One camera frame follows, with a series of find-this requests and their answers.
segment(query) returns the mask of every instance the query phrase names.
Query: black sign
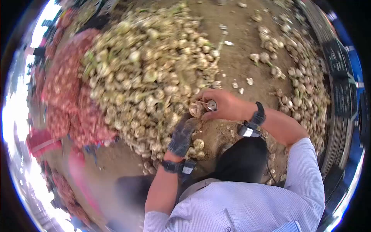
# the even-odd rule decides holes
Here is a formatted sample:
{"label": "black sign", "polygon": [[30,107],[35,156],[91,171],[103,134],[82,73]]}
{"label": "black sign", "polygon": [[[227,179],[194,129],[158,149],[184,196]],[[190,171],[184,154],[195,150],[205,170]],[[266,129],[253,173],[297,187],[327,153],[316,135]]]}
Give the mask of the black sign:
{"label": "black sign", "polygon": [[333,82],[335,116],[351,118],[357,112],[357,93],[351,79],[338,79]]}
{"label": "black sign", "polygon": [[334,79],[338,76],[349,76],[349,74],[353,76],[348,53],[338,39],[324,43],[323,50],[330,74]]}

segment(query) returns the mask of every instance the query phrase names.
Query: forearm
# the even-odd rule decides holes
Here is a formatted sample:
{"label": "forearm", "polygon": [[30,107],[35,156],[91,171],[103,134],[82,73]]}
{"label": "forearm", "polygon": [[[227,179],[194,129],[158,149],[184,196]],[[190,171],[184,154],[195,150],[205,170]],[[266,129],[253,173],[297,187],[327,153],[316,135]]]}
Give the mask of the forearm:
{"label": "forearm", "polygon": [[[246,102],[245,109],[244,120],[249,121],[257,111],[257,106]],[[264,108],[264,111],[266,119],[261,127],[279,143],[290,147],[300,139],[309,137],[307,131],[292,117],[270,108]]]}
{"label": "forearm", "polygon": [[[167,151],[164,160],[180,162],[183,158]],[[145,213],[150,211],[162,212],[170,215],[177,197],[178,191],[178,174],[166,172],[162,165],[159,166],[155,179],[153,180],[150,190],[148,191],[145,202]]]}

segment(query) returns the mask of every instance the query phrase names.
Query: watch strap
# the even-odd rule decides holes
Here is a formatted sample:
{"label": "watch strap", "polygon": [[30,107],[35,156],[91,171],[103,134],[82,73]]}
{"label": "watch strap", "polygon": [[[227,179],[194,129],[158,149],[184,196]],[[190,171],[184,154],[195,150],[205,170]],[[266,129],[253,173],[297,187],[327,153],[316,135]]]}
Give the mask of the watch strap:
{"label": "watch strap", "polygon": [[254,115],[250,121],[244,121],[243,124],[246,127],[252,128],[254,130],[259,130],[259,127],[265,121],[264,107],[260,102],[255,103],[257,106],[257,111],[254,112]]}
{"label": "watch strap", "polygon": [[180,173],[183,170],[184,162],[176,163],[170,160],[161,161],[164,170],[169,173]]}

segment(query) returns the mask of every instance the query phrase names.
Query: red net sack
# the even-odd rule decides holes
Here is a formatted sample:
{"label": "red net sack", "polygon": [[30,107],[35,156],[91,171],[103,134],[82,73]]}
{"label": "red net sack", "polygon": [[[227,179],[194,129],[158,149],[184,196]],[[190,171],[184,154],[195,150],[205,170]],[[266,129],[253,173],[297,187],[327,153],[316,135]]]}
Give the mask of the red net sack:
{"label": "red net sack", "polygon": [[69,131],[70,119],[66,112],[49,106],[46,112],[46,125],[53,138],[61,138],[66,136]]}
{"label": "red net sack", "polygon": [[48,59],[53,59],[55,55],[55,51],[57,50],[57,45],[51,42],[48,46],[45,48],[45,57]]}
{"label": "red net sack", "polygon": [[45,83],[45,69],[44,68],[42,68],[40,70],[40,72],[37,76],[35,75],[35,79],[36,79],[36,90],[35,90],[35,93],[34,93],[34,100],[36,102],[40,102],[41,101],[41,93],[42,93],[44,83]]}
{"label": "red net sack", "polygon": [[33,130],[32,137],[27,135],[26,144],[29,153],[38,158],[46,151],[62,148],[60,140],[54,140],[48,130]]}
{"label": "red net sack", "polygon": [[86,225],[89,225],[90,220],[88,218],[88,215],[85,213],[81,206],[76,205],[76,198],[67,180],[61,174],[55,172],[52,173],[52,177],[55,186],[58,189],[58,193],[66,204],[68,211],[78,217],[78,219],[83,221]]}
{"label": "red net sack", "polygon": [[72,9],[69,9],[64,14],[64,16],[61,18],[60,27],[63,29],[68,27],[72,23],[74,16],[75,16],[75,11]]}
{"label": "red net sack", "polygon": [[62,39],[63,33],[64,33],[64,30],[62,28],[58,28],[55,31],[54,36],[53,36],[53,43],[54,44],[59,44],[59,42]]}
{"label": "red net sack", "polygon": [[89,143],[83,144],[95,144],[102,140],[111,140],[115,135],[116,131],[111,130],[104,123],[104,116],[100,111],[99,107],[94,101],[90,99],[91,88],[88,85],[83,85],[80,90],[79,96],[79,127],[83,131],[84,135],[79,138],[79,141]]}
{"label": "red net sack", "polygon": [[87,29],[72,37],[58,52],[46,76],[42,93],[47,105],[58,106],[68,113],[78,112],[80,79],[77,77],[80,60],[91,47],[96,29]]}

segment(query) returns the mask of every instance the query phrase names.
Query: light blue shirt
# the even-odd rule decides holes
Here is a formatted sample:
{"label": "light blue shirt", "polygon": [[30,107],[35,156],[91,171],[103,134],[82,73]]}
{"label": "light blue shirt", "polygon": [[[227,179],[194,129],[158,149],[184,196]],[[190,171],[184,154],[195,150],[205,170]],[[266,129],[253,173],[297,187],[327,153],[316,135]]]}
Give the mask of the light blue shirt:
{"label": "light blue shirt", "polygon": [[146,213],[144,232],[315,231],[324,201],[316,152],[303,138],[290,149],[284,188],[214,182],[178,203],[170,216]]}

